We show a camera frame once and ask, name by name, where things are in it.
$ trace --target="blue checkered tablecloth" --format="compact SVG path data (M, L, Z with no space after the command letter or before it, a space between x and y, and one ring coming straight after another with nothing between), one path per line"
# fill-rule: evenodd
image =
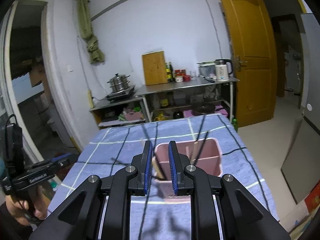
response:
M229 120L222 115L220 115L220 118L217 114L206 116L200 139L209 130L208 138L216 138L224 154L239 148L235 139L239 142L240 147L245 147ZM195 116L161 121L158 124L156 122L146 123L144 126L154 145L156 126L158 125L156 139L158 145L171 140L176 142L195 140L201 120L202 116ZM228 126L235 139L221 120ZM114 161L111 158L116 158L119 154L117 160L122 163L131 163L134 155L142 153L146 140L141 124L100 130L85 147L78 162L74 164L59 186L49 205L49 212L52 212L61 204L88 176L95 174L103 178L109 176L110 173L115 174L116 171L123 168L121 165L112 165ZM236 150L222 156L223 174L234 175L266 207L261 187L252 169L254 168L261 182L271 214L278 220L276 206L268 185L261 176L250 152L247 149L243 149L243 152ZM149 194L141 239L191 239L190 203L165 202L159 196L158 187L154 180L151 181ZM130 220L130 239L132 240L138 239L145 201L146 197L132 197Z

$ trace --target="wall outlet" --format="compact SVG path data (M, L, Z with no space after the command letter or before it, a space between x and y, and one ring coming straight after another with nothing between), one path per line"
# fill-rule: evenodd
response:
M68 71L69 71L69 72L72 72L72 71L73 71L72 66L71 66L71 65L69 65L69 64L67 64L67 69L68 69Z

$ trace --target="pink basket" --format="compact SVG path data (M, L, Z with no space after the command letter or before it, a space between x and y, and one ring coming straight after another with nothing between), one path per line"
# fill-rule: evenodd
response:
M139 112L130 112L124 115L124 118L127 121L135 121L135 120L140 120L141 119L141 111Z
M203 143L203 139L198 140L198 150ZM194 141L177 142L178 152L187 155L190 158L194 147ZM158 188L162 192L165 201L169 202L187 202L189 196L176 196L172 189L171 172L168 159L168 145L169 143L161 143L155 149L159 163L168 180L157 180ZM203 169L207 174L214 176L222 176L221 165L222 151L220 149L218 140L216 138L207 138L204 143L204 148L197 162L197 167Z

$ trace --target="metal screw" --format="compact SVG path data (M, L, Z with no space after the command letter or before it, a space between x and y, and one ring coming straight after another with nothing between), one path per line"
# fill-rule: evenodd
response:
M93 183L93 182L96 182L98 180L98 176L96 175L91 175L89 178L88 178L88 181Z
M231 174L226 174L223 176L226 181L233 181L233 176Z
M132 165L126 166L125 170L126 170L127 172L134 172L134 171L136 170L136 167L135 167L135 166L132 166Z
M188 165L188 166L186 167L186 169L187 169L188 171L195 171L195 170L196 170L196 166Z

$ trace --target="electric kettle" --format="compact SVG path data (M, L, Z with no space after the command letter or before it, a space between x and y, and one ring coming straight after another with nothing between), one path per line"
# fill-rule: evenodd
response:
M217 80L228 80L229 75L233 73L233 65L231 59L216 59L214 61L215 68L216 68L216 76ZM228 73L228 65L227 63L230 63L231 65L231 72Z

